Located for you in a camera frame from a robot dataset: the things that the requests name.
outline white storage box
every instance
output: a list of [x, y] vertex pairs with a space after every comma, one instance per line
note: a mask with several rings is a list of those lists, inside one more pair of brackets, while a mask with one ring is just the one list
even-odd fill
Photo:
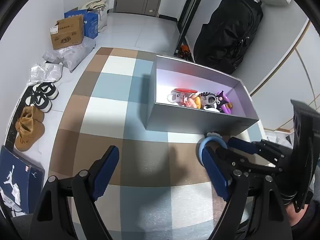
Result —
[[[188, 108], [170, 103], [175, 88], [218, 93], [233, 104], [231, 114]], [[238, 135], [259, 120], [242, 81], [220, 71], [178, 58], [156, 56], [149, 84], [146, 129], [165, 132]]]

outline metal screw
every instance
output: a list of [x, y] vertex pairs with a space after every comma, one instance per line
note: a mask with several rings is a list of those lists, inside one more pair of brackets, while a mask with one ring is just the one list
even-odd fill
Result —
[[241, 172], [241, 170], [234, 170], [233, 174], [236, 175], [236, 176], [241, 176], [242, 172]]
[[48, 179], [48, 181], [49, 181], [49, 182], [54, 182], [55, 179], [56, 179], [55, 176], [50, 176], [49, 179]]
[[273, 180], [273, 179], [272, 179], [272, 177], [271, 177], [270, 175], [267, 175], [267, 176], [266, 176], [266, 181], [272, 182], [272, 180]]
[[79, 172], [80, 177], [85, 177], [88, 175], [88, 171], [87, 170], [82, 170]]

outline black backpack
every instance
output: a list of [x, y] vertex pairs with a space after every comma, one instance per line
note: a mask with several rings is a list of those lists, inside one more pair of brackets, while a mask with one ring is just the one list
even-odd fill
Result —
[[242, 62], [263, 17], [261, 2], [222, 0], [203, 24], [193, 49], [195, 62], [231, 74]]

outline shoe box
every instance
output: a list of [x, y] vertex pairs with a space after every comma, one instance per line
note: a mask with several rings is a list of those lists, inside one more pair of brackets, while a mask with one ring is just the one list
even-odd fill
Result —
[[57, 24], [50, 28], [50, 35], [53, 49], [80, 44], [84, 37], [83, 15], [57, 21]]
[[1, 147], [0, 187], [24, 213], [34, 212], [41, 193], [44, 170], [22, 158], [15, 152]]
[[98, 36], [98, 14], [88, 12], [87, 10], [76, 10], [64, 13], [65, 18], [76, 15], [83, 15], [84, 36], [94, 39]]

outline blue box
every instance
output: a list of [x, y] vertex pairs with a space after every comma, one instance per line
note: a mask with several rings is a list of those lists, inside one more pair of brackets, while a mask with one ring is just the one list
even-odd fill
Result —
[[87, 10], [69, 11], [64, 13], [65, 18], [76, 15], [83, 15], [84, 36], [94, 39], [98, 36], [98, 14], [88, 12]]
[[44, 170], [4, 146], [0, 152], [0, 187], [24, 213], [34, 212], [40, 196]]

